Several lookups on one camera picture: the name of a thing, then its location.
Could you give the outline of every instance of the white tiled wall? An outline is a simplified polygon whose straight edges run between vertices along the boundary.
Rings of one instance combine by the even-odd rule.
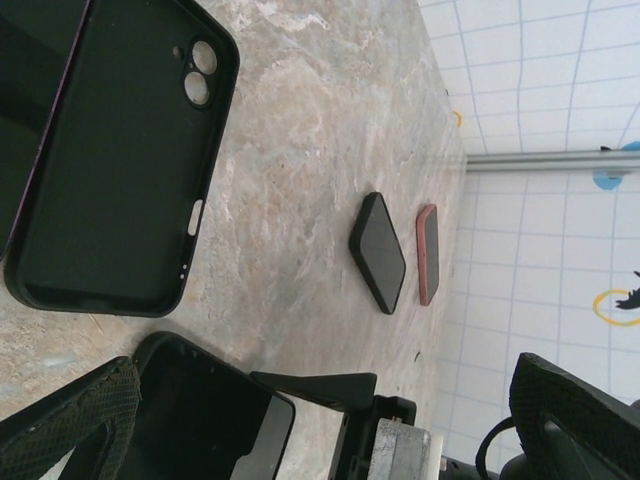
[[[640,174],[615,191],[587,172],[468,176],[432,421],[446,455],[473,463],[482,438],[509,416],[521,352],[625,403],[640,399],[640,325],[611,327],[592,310],[606,290],[640,287],[638,205]],[[488,465],[497,470],[519,450],[513,432],[502,435]]]
[[[419,3],[469,154],[640,140],[640,1]]]

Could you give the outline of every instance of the black phone case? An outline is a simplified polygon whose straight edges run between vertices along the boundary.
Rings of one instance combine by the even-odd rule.
[[[118,480],[274,479],[293,402],[172,332],[133,355],[141,401]]]
[[[195,107],[183,81],[200,40],[217,69]],[[18,300],[149,317],[177,306],[238,68],[231,36],[192,0],[92,0],[8,256]]]

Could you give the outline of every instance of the black smartphone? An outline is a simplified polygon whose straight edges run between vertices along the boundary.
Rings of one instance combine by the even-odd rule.
[[[87,2],[0,2],[0,257],[11,239]]]

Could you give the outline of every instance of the marble surface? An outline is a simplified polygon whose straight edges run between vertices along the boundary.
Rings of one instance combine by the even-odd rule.
[[[0,418],[170,329],[244,369],[378,374],[427,427],[466,157],[415,0],[206,0],[241,68],[182,304],[148,320],[38,312],[0,289]],[[382,192],[407,260],[393,316],[349,254]],[[436,203],[440,290],[418,301],[415,219]],[[281,478],[326,478],[340,416],[297,402]]]

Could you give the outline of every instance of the grout line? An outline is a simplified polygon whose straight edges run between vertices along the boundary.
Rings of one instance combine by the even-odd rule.
[[[482,193],[474,193],[472,195],[482,195]],[[458,230],[462,230],[465,232],[471,231],[472,229],[469,227],[458,227]],[[518,233],[512,230],[494,230],[494,229],[489,229],[489,228],[476,228],[473,229],[477,232],[489,232],[489,233]],[[553,237],[553,238],[558,238],[558,237],[567,237],[567,238],[589,238],[589,239],[595,239],[595,240],[640,240],[640,237],[638,236],[618,236],[616,238],[611,238],[605,235],[564,235],[564,234],[559,234],[559,233],[536,233],[536,232],[522,232],[524,235],[531,235],[533,237]]]
[[[589,9],[591,8],[591,0],[587,3],[587,11],[584,14],[584,24],[582,25],[582,38],[580,38],[580,48],[578,50],[578,58],[576,59],[576,68],[573,71],[573,82],[571,85],[571,95],[569,96],[569,115],[567,115],[567,131],[564,138],[564,149],[569,148],[569,128],[571,125],[571,108],[573,107],[573,95],[576,88],[576,79],[578,78],[578,69],[580,68],[580,58],[584,48],[584,40],[587,37],[587,25],[589,24]]]
[[[478,218],[478,194],[476,193],[476,204],[474,205],[474,210],[473,210],[473,227],[475,228],[476,226],[476,218]],[[471,242],[473,243],[473,232],[471,233]],[[469,268],[469,272],[467,273],[467,285],[469,284],[469,281],[471,280],[471,268]],[[467,313],[468,313],[468,309],[469,309],[469,294],[467,292],[467,297],[465,299],[465,306],[464,306],[464,324],[466,325],[467,323]],[[460,353],[458,354],[458,366],[456,368],[456,379],[455,379],[455,387],[454,387],[454,391],[453,391],[453,407],[451,408],[451,417],[449,417],[449,431],[451,431],[451,425],[453,424],[453,411],[455,408],[455,398],[456,395],[458,394],[458,381],[460,380],[460,365],[462,363],[462,352],[464,351],[464,333],[465,333],[465,325],[463,325],[462,327],[462,336],[460,338]]]
[[[633,122],[634,117],[638,115],[639,110],[640,110],[640,102],[638,102],[638,104],[636,105],[636,108],[633,110],[633,113],[629,117],[629,121],[627,122],[627,125],[624,127],[624,130],[622,131],[622,135],[620,136],[620,141],[618,142],[618,149],[622,148],[623,146],[622,142],[624,141],[624,137],[627,135],[627,132],[629,131],[629,127],[631,126],[631,123]]]
[[[512,60],[509,63],[516,63],[517,60]],[[470,67],[448,67],[448,68],[441,68],[441,71],[446,71],[446,70],[462,70],[465,68],[470,68]],[[553,85],[538,85],[535,87],[522,87],[520,90],[525,91],[525,90],[539,90],[542,88],[555,88],[555,87],[571,87],[573,85],[589,85],[592,83],[602,83],[602,82],[611,82],[613,80],[630,80],[633,78],[639,78],[640,75],[623,75],[620,77],[607,77],[607,78],[598,78],[595,80],[582,80],[582,81],[575,81],[572,83],[556,83]],[[480,94],[480,93],[507,93],[507,92],[515,92],[514,88],[503,88],[500,90],[486,90],[484,92],[475,92],[476,94]],[[470,95],[469,93],[452,93],[453,95]]]
[[[522,0],[520,0],[520,15],[522,15]],[[516,240],[516,264],[513,265],[513,279],[512,279],[512,283],[511,283],[511,304],[509,305],[509,323],[508,323],[508,327],[507,327],[507,345],[506,345],[506,350],[504,352],[504,380],[503,380],[503,384],[502,384],[502,398],[504,399],[504,394],[505,394],[505,390],[507,388],[507,384],[509,383],[509,376],[507,375],[507,371],[509,368],[509,348],[510,348],[510,343],[511,343],[511,327],[513,325],[513,307],[515,305],[515,299],[514,299],[514,295],[516,293],[516,280],[517,280],[517,275],[518,275],[518,255],[520,253],[520,239],[522,238],[522,225],[524,223],[524,210],[525,210],[525,206],[527,204],[527,190],[529,189],[529,179],[530,179],[531,175],[527,175],[527,178],[524,182],[524,198],[522,200],[522,208],[520,211],[520,223],[518,225],[518,238]],[[500,437],[500,441],[499,441],[499,446],[500,448],[503,447],[503,441],[502,441],[503,437]],[[502,460],[502,455],[499,454],[499,459],[500,461]]]
[[[456,20],[458,22],[458,30],[462,31],[462,26],[460,23],[460,13],[458,12],[458,0],[453,0],[453,9],[456,13]],[[476,105],[476,96],[473,90],[473,80],[471,79],[471,69],[469,68],[469,56],[467,55],[467,45],[464,41],[464,36],[460,36],[461,44],[462,44],[462,54],[464,56],[464,63],[466,65],[467,70],[467,78],[469,79],[469,91],[471,93],[471,103],[473,104],[473,113],[475,113],[476,117],[478,116],[478,107]],[[487,150],[487,143],[484,140],[484,132],[482,131],[482,125],[478,122],[478,130],[480,131],[480,137],[482,138],[482,146],[484,147],[484,153],[487,154],[489,151]]]
[[[518,235],[517,233],[513,232],[513,233],[508,233],[505,235]],[[558,271],[560,270],[559,267],[546,267],[543,265],[526,265],[526,264],[513,264],[513,263],[497,263],[497,262],[476,262],[473,260],[458,260],[457,258],[454,258],[454,263],[458,263],[461,265],[483,265],[486,267],[520,267],[520,268],[529,268],[531,270],[550,270],[550,271]],[[611,274],[621,274],[621,275],[627,275],[629,274],[629,270],[609,270],[609,269],[601,269],[598,270],[596,268],[565,268],[564,269],[565,272],[580,272],[580,273],[611,273]]]
[[[516,94],[518,96],[518,102],[519,102],[519,98],[520,98],[520,88],[518,88],[518,90],[516,90]],[[449,95],[449,97],[462,97],[462,96],[468,96],[469,94],[465,94],[465,95]],[[612,108],[634,108],[637,109],[638,106],[640,106],[640,104],[636,104],[636,103],[626,103],[626,104],[619,104],[619,105],[605,105],[605,106],[596,106],[596,107],[573,107],[574,111],[584,111],[584,110],[609,110]],[[545,109],[537,109],[537,110],[516,110],[515,112],[502,112],[502,113],[486,113],[483,115],[480,115],[479,117],[476,117],[475,115],[467,115],[465,118],[466,119],[470,119],[470,118],[487,118],[487,117],[500,117],[503,115],[518,115],[519,113],[547,113],[547,112],[568,112],[569,109],[567,107],[562,107],[562,108],[545,108]],[[612,128],[609,131],[612,132],[616,132],[616,131],[620,131],[623,130],[622,128]],[[571,130],[570,133],[575,133],[575,132],[579,132],[581,130]],[[509,134],[505,134],[502,136],[506,136],[506,135],[514,135],[513,133],[509,133]],[[529,135],[542,135],[542,134],[535,134],[535,133],[530,133]],[[488,137],[496,137],[499,135],[487,135]]]
[[[518,76],[518,91],[516,92],[516,108],[518,110],[518,141],[520,142],[520,152],[524,152],[522,143],[522,125],[520,122],[520,88],[522,87],[522,71],[524,70],[524,25],[522,24],[522,0],[518,0],[518,15],[520,17],[520,74]]]
[[[457,35],[462,35],[462,33],[458,32],[458,33],[448,33],[446,35],[441,35],[439,37],[433,37],[431,38],[431,40],[439,40],[441,38],[448,38],[448,37],[455,37]],[[626,47],[635,47],[640,45],[640,42],[630,42],[630,43],[623,43],[620,45],[612,45],[612,46],[607,46],[607,47],[597,47],[597,48],[585,48],[582,50],[582,53],[595,53],[595,52],[602,52],[602,51],[607,51],[607,50],[615,50],[617,48],[626,48]],[[475,68],[475,67],[495,67],[498,65],[507,65],[509,63],[516,63],[518,61],[520,62],[528,62],[530,60],[547,60],[550,58],[560,58],[560,57],[573,57],[577,54],[579,54],[580,51],[576,50],[574,52],[564,52],[564,53],[551,53],[549,55],[538,55],[535,57],[527,57],[524,58],[523,53],[521,52],[521,58],[520,60],[517,59],[513,59],[513,60],[496,60],[494,62],[484,62],[484,63],[474,63],[473,65],[469,65],[471,68]],[[462,68],[463,65],[458,66],[458,67],[445,67],[442,70],[454,70],[456,68]]]
[[[614,197],[613,197],[613,222],[611,225],[611,237],[615,237],[616,234],[616,216],[617,216],[617,210],[618,210],[618,189],[615,190],[614,193]],[[616,242],[611,242],[611,258],[610,258],[610,264],[611,264],[611,272],[609,273],[609,288],[614,288],[613,286],[613,275],[614,275],[614,270],[613,270],[613,263],[614,263],[614,256],[615,256],[615,248],[616,248]],[[609,309],[611,309],[613,306],[613,301],[612,301],[612,297],[609,297]],[[607,342],[609,344],[609,354],[607,355],[607,393],[611,393],[611,374],[612,374],[612,360],[611,360],[611,343],[612,343],[612,337],[613,337],[613,325],[608,325],[609,327],[609,331],[608,333],[608,338],[607,338]]]
[[[558,344],[557,344],[557,348],[556,348],[556,361],[555,364],[559,366],[560,364],[560,332],[562,329],[562,282],[563,282],[563,269],[564,269],[564,242],[566,239],[566,230],[567,230],[567,203],[569,200],[569,180],[571,178],[571,175],[567,175],[567,183],[565,185],[565,192],[564,192],[564,209],[562,212],[562,240],[561,240],[561,245],[560,245],[560,288],[558,289]]]

